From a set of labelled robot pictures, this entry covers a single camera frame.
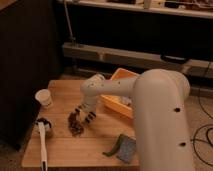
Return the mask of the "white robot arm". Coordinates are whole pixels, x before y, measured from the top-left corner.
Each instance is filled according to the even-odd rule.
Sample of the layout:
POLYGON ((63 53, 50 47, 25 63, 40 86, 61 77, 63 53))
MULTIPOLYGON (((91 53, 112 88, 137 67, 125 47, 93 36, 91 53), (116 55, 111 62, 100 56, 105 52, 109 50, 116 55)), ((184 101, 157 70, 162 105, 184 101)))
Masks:
POLYGON ((195 171, 185 110, 190 85, 182 73, 151 69, 115 80, 96 74, 80 90, 79 109, 87 114, 96 109, 99 95, 132 100, 140 171, 195 171))

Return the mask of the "black striped gripper finger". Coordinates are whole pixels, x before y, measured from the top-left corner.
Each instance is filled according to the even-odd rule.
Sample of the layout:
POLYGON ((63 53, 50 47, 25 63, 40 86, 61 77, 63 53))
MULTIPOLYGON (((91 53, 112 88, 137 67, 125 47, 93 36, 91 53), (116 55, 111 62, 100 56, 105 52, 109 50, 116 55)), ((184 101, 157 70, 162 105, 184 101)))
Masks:
POLYGON ((95 118, 96 118, 96 114, 94 112, 84 113, 82 123, 84 125, 90 124, 95 118))
POLYGON ((70 121, 71 121, 71 122, 82 122, 81 110, 80 110, 79 108, 76 108, 76 109, 70 114, 70 121))

